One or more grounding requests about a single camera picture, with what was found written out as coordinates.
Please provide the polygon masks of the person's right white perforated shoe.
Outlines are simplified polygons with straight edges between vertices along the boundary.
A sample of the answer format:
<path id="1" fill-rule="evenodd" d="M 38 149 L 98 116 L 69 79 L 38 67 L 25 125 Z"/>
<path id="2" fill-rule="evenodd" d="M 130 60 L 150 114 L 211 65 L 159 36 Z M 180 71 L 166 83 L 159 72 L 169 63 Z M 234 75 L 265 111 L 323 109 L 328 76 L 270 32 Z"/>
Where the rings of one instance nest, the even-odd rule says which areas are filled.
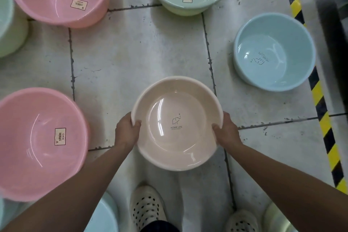
<path id="1" fill-rule="evenodd" d="M 229 217 L 224 232 L 260 232 L 259 223 L 253 213 L 241 209 Z"/>

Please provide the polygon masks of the person's left white perforated shoe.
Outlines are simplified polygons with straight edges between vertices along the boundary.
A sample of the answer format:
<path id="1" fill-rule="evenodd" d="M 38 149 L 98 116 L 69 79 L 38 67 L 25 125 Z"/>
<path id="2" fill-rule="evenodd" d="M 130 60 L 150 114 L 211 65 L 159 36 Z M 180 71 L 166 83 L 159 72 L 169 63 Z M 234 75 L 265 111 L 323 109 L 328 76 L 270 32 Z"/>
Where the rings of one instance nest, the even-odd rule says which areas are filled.
<path id="1" fill-rule="evenodd" d="M 129 204 L 129 215 L 137 232 L 151 222 L 167 221 L 162 197 L 149 185 L 139 186 L 133 191 Z"/>

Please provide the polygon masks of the yellow black hazard tape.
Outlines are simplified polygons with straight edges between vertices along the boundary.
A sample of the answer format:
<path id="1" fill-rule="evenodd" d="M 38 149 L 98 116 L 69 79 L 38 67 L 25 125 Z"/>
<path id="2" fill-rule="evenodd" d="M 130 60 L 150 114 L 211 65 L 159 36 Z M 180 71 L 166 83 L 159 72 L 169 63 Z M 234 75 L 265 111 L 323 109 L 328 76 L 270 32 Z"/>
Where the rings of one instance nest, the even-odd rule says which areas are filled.
<path id="1" fill-rule="evenodd" d="M 300 0 L 289 0 L 290 8 L 294 19 L 300 22 L 304 27 L 306 26 L 303 16 L 302 5 Z M 320 78 L 316 66 L 314 66 L 309 78 L 310 89 L 316 108 L 317 118 L 320 124 L 320 129 L 323 135 L 326 154 L 328 157 L 330 171 L 333 178 L 334 186 L 337 190 L 348 195 L 348 184 L 346 183 L 339 149 L 334 137 L 330 116 L 328 113 L 326 101 L 322 91 Z"/>

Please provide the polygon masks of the light blue plastic basin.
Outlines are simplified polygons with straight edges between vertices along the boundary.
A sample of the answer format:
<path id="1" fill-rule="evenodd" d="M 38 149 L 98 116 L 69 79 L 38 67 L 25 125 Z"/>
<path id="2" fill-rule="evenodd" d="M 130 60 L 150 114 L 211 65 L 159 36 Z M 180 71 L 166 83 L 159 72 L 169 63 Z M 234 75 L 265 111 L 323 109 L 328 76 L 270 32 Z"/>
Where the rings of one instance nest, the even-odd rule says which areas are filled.
<path id="1" fill-rule="evenodd" d="M 119 232 L 118 207 L 108 192 L 103 194 L 84 232 Z"/>
<path id="2" fill-rule="evenodd" d="M 285 92 L 308 80 L 316 63 L 316 46 L 298 20 L 286 14 L 263 13 L 238 30 L 232 61 L 247 84 Z"/>

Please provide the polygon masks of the beige plastic basin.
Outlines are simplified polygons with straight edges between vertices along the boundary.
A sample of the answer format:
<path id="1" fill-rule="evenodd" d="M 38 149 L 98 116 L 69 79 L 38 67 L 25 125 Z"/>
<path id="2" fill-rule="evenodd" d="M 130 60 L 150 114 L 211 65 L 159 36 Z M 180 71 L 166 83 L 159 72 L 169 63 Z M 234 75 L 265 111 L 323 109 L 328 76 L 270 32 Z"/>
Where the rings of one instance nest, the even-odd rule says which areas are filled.
<path id="1" fill-rule="evenodd" d="M 207 162 L 217 149 L 212 124 L 223 124 L 223 110 L 212 90 L 199 80 L 170 76 L 137 98 L 132 123 L 142 121 L 137 148 L 153 165 L 187 171 Z"/>

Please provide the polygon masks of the person's right forearm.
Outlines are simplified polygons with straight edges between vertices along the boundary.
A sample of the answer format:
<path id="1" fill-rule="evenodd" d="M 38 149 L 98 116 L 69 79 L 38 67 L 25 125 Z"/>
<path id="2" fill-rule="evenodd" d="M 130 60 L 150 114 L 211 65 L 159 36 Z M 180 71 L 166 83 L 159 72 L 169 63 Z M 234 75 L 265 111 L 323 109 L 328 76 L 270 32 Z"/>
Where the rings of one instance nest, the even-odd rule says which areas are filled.
<path id="1" fill-rule="evenodd" d="M 241 142 L 221 142 L 298 232 L 348 232 L 348 195 Z"/>

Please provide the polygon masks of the person's left hand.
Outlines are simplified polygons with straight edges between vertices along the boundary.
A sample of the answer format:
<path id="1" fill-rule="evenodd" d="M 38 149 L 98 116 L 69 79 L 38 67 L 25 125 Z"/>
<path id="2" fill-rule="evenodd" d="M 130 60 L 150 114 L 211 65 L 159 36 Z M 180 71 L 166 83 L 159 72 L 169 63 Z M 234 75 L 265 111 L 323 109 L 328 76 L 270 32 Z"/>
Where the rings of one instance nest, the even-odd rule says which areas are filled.
<path id="1" fill-rule="evenodd" d="M 131 112 L 128 112 L 120 119 L 115 128 L 115 147 L 122 148 L 128 153 L 133 149 L 139 138 L 139 134 L 132 133 L 133 125 Z"/>

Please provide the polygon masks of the person's left forearm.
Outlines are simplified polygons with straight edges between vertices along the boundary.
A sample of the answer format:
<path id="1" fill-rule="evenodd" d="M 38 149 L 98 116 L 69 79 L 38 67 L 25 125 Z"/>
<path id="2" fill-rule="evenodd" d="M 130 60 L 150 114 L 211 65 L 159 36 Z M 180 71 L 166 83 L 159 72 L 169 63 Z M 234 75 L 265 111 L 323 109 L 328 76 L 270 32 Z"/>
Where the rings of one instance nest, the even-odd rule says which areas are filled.
<path id="1" fill-rule="evenodd" d="M 13 219 L 1 232 L 84 232 L 134 145 L 114 145 Z"/>

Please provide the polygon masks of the person's dark trouser leg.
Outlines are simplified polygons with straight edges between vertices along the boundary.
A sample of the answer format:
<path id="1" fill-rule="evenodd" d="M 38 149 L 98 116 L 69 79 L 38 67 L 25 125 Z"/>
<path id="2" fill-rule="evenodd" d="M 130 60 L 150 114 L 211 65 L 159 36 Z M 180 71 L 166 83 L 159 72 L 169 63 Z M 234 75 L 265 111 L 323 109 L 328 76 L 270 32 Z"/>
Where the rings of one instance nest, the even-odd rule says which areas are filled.
<path id="1" fill-rule="evenodd" d="M 168 221 L 156 220 L 145 225 L 140 232 L 180 232 Z"/>

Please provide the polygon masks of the person's right hand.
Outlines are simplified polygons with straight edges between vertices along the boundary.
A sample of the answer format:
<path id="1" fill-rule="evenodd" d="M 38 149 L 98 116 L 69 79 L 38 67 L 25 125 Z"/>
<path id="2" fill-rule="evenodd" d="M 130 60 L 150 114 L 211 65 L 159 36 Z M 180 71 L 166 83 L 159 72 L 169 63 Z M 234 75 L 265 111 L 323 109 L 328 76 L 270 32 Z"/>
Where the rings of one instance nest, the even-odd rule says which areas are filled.
<path id="1" fill-rule="evenodd" d="M 223 112 L 223 136 L 215 136 L 217 143 L 226 151 L 231 153 L 238 147 L 242 146 L 238 127 L 232 122 L 230 114 Z"/>

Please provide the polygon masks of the person's white perforated shoe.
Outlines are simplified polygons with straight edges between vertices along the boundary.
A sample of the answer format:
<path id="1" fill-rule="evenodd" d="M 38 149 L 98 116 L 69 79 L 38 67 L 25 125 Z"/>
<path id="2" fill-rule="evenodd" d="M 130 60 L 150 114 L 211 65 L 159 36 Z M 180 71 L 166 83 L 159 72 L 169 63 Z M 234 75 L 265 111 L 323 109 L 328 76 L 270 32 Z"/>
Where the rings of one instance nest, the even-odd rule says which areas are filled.
<path id="1" fill-rule="evenodd" d="M 253 213 L 241 209 L 229 217 L 224 232 L 260 232 L 259 223 Z"/>
<path id="2" fill-rule="evenodd" d="M 129 215 L 137 232 L 151 222 L 167 221 L 162 197 L 149 185 L 139 186 L 133 191 L 129 204 Z"/>

